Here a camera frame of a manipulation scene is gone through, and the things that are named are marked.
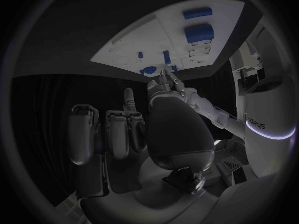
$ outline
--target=small blue part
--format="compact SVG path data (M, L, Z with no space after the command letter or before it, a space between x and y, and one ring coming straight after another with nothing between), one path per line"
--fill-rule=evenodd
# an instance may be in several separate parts
M195 18L195 17L200 17L200 16L210 16L212 14L213 11L209 7L183 12L185 20Z
M189 27L184 31L188 43L214 39L214 30L210 24Z
M142 58L143 58L143 54L142 54L142 52L139 52L139 53L138 53L138 58L139 58L139 59L142 59Z
M149 66L143 69L143 71L147 74L152 74L157 70L155 66Z
M171 69L176 72L177 71L177 66L172 66Z
M169 65L171 63L169 51L163 51L163 55L164 55L165 64Z

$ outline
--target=black curtain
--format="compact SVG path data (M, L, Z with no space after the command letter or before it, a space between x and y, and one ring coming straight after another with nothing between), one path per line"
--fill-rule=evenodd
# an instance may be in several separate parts
M209 78L185 81L214 105L236 115L234 80L229 62ZM41 192L58 205L75 191L76 166L67 155L67 120L76 104L90 104L104 124L107 110L122 110L124 90L134 91L137 110L147 120L147 84L81 75L35 75L13 79L11 115L22 159ZM214 139L232 136L204 118Z

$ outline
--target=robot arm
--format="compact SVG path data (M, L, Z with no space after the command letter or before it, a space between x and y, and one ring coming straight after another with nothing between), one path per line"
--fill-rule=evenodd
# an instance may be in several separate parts
M197 94L197 90L194 88L185 88L184 83L179 80L173 73L166 69L166 73L170 76L171 80L174 82L176 91L171 91L169 87L169 82L165 77L164 71L161 72L159 81L160 85L156 82L151 82L148 85L149 91L149 105L156 97L168 97L175 96L186 102L190 107L192 107L197 113L207 117L211 120L212 124L218 128L225 128L234 135L240 137L244 140L245 124L230 118L230 115L222 110L216 109L210 101L206 98L202 98Z

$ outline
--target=cable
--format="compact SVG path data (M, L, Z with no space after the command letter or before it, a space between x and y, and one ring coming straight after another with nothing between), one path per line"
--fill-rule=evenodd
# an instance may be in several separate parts
M219 107L217 107L217 106L213 106L214 108L216 108L216 109L219 109L219 110L222 110L222 111L224 111L224 112L227 112L227 111L225 111L225 110L223 110L223 109L221 109L221 108L219 108ZM242 122L242 123L245 123L244 121L242 121L242 120L240 120L240 119L238 119L237 117L234 117L233 115L231 115L230 113L228 113L231 117L233 117L234 119L236 119L237 121L240 121L240 122Z

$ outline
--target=blue light strip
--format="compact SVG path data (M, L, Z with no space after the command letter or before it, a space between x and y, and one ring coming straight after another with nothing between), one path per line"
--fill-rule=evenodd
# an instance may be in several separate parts
M260 133L260 132L256 131L255 129L253 129L252 127L250 127L250 125L248 124L248 120L246 121L246 125L247 125L247 127L248 127L249 129L251 129L253 132L255 132L255 133L257 133L257 134L259 134L259 135L261 135L261 136L263 136L263 137L270 138L270 139L277 139L277 140L280 140L280 139L286 139L286 138L291 137L291 136L295 133L295 130L296 130L296 128L294 128L294 130L293 130L290 134L288 134L288 135L286 135L286 136L283 136L283 137L272 137L272 136L268 136L268 135L265 135L265 134L263 134L263 133Z

